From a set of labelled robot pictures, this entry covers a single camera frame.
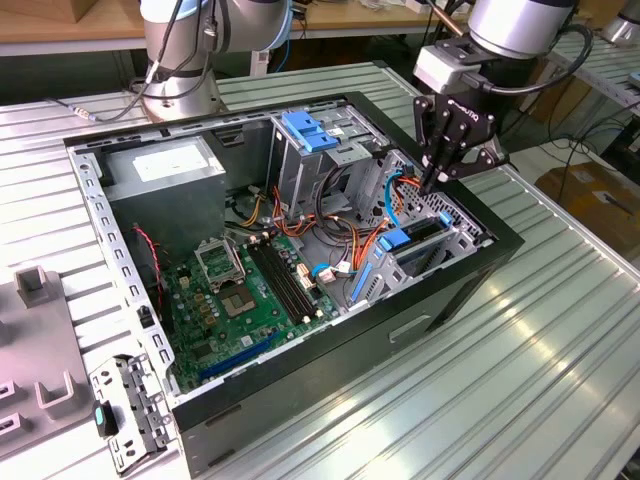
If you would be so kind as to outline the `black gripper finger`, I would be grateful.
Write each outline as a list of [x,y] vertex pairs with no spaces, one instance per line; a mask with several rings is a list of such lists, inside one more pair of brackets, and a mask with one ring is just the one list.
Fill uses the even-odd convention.
[[439,148],[438,115],[435,100],[427,96],[417,96],[413,100],[416,141],[422,149],[422,175],[420,194],[428,195],[437,179]]
[[500,140],[494,135],[490,140],[471,148],[449,146],[438,154],[432,162],[434,172],[431,176],[430,187],[454,180],[461,180],[482,172],[486,172],[507,163],[507,152]]

